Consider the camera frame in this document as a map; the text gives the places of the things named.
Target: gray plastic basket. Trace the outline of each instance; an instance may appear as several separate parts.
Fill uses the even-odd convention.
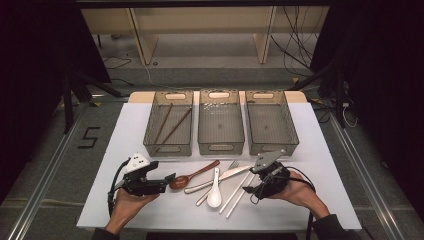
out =
[[[199,150],[201,155],[240,155],[244,130],[237,90],[200,91]]]
[[[291,156],[299,144],[283,91],[246,91],[249,153],[283,150]]]
[[[143,145],[151,157],[191,156],[193,91],[156,92]]]

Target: knife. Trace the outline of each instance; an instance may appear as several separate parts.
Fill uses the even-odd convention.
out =
[[[247,165],[247,166],[241,166],[241,167],[236,167],[230,170],[225,171],[221,176],[219,176],[218,181],[222,181],[224,179],[227,179],[233,175],[236,175],[237,173],[241,173],[243,171],[246,171],[248,169],[250,169],[252,166]],[[186,194],[190,194],[190,193],[194,193],[199,191],[200,189],[203,189],[207,186],[210,186],[213,184],[213,180],[209,181],[209,182],[205,182],[203,184],[197,185],[195,187],[190,187],[190,188],[185,188],[184,192]]]

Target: wooden spoon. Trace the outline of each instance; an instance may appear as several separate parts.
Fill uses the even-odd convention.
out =
[[[213,163],[209,164],[208,166],[200,169],[199,171],[193,174],[179,176],[175,178],[172,183],[169,184],[169,187],[174,190],[185,188],[194,176],[218,166],[219,163],[220,163],[219,160],[215,160]]]

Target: white spoon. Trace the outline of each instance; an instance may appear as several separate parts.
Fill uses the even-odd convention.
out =
[[[218,186],[218,178],[219,178],[219,168],[215,168],[215,176],[213,179],[213,185],[207,200],[209,206],[213,208],[219,207],[219,205],[221,205],[221,202],[222,202],[221,192],[219,191],[219,186]]]

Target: spoon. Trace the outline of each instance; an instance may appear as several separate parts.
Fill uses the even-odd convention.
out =
[[[219,184],[218,177],[219,177],[219,168],[215,168],[215,177],[213,179],[212,189],[208,195],[208,204],[209,206],[213,208],[219,207],[222,201],[221,192],[219,191],[219,186],[218,186]]]
[[[169,187],[174,190],[185,188],[194,176],[218,166],[219,163],[219,160],[215,160],[213,163],[209,164],[208,166],[200,169],[199,171],[193,174],[179,176],[175,178],[172,183],[169,184]]]

